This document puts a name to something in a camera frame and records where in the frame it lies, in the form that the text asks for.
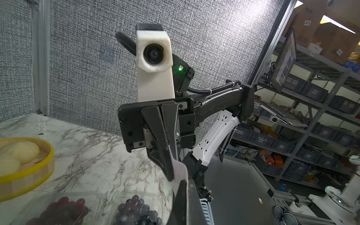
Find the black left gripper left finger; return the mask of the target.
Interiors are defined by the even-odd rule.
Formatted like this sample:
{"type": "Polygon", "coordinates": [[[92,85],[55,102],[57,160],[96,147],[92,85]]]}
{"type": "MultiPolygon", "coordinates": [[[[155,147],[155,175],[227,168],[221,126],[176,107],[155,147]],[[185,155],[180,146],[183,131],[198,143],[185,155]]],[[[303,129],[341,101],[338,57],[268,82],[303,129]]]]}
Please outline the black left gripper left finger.
{"type": "Polygon", "coordinates": [[[187,224],[187,182],[182,180],[167,225],[187,224]]]}

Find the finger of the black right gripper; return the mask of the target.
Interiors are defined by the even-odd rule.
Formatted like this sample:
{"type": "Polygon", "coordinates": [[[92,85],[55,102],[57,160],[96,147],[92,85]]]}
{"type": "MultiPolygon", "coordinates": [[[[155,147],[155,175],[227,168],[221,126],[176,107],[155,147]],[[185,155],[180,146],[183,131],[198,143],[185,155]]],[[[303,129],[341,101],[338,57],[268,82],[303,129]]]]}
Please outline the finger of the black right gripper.
{"type": "Polygon", "coordinates": [[[148,158],[160,167],[167,178],[166,153],[170,144],[172,153],[177,153],[176,129],[178,122],[178,105],[175,102],[161,102],[156,106],[147,106],[141,110],[145,121],[144,129],[148,158]]]}

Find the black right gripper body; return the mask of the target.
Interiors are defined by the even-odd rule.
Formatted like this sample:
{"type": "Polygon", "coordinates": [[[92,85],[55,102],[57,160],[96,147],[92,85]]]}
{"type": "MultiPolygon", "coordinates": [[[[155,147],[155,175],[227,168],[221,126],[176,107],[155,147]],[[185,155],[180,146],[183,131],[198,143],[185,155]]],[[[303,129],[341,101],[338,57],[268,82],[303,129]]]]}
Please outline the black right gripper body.
{"type": "Polygon", "coordinates": [[[196,144],[194,101],[190,97],[178,97],[124,104],[119,107],[118,119],[123,141],[128,152],[146,147],[144,135],[149,135],[150,132],[144,129],[145,121],[141,115],[141,110],[148,106],[156,106],[161,102],[175,102],[178,105],[179,117],[176,129],[177,149],[192,148],[196,144]]]}

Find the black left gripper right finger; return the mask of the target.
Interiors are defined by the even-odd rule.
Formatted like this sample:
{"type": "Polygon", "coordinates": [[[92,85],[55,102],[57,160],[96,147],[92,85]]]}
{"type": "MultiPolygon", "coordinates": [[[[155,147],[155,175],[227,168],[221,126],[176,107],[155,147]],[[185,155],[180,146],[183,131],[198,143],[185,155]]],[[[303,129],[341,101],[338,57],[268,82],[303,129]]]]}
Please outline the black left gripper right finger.
{"type": "Polygon", "coordinates": [[[187,225],[207,225],[193,180],[188,180],[187,184],[187,225]]]}

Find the white fruit sticker sheet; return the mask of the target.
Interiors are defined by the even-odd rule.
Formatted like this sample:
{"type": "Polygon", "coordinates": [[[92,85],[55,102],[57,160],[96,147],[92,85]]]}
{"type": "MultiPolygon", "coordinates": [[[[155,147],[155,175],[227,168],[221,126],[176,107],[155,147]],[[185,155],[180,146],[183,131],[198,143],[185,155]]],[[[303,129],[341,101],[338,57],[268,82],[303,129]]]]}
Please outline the white fruit sticker sheet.
{"type": "Polygon", "coordinates": [[[167,152],[166,152],[166,172],[167,172],[167,179],[171,184],[172,190],[175,196],[178,194],[180,190],[181,182],[185,182],[185,196],[187,196],[187,182],[188,182],[188,170],[186,166],[178,161],[175,156],[173,155],[172,149],[170,144],[167,145],[167,152]]]}

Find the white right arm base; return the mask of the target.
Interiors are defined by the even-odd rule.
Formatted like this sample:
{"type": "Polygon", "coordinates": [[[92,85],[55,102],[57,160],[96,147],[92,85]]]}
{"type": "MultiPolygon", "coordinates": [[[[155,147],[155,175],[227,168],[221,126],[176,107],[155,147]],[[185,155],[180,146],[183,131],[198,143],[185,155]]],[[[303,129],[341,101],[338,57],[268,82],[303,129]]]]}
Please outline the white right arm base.
{"type": "Polygon", "coordinates": [[[220,144],[239,124],[240,121],[237,116],[233,116],[233,114],[227,110],[221,111],[209,132],[201,142],[193,148],[193,156],[196,160],[200,160],[201,164],[207,167],[220,144]]]}

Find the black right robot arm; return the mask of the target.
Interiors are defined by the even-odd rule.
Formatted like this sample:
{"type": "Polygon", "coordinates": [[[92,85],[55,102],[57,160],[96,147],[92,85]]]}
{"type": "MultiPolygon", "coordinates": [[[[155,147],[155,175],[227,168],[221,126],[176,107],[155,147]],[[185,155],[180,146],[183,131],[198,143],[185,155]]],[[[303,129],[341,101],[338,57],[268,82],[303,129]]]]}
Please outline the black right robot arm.
{"type": "Polygon", "coordinates": [[[221,142],[253,112],[255,88],[239,81],[211,90],[192,90],[194,70],[173,56],[177,98],[137,102],[118,109],[122,137],[128,152],[146,148],[148,158],[172,181],[179,172],[173,159],[179,151],[191,151],[182,160],[190,179],[202,180],[221,142]]]}

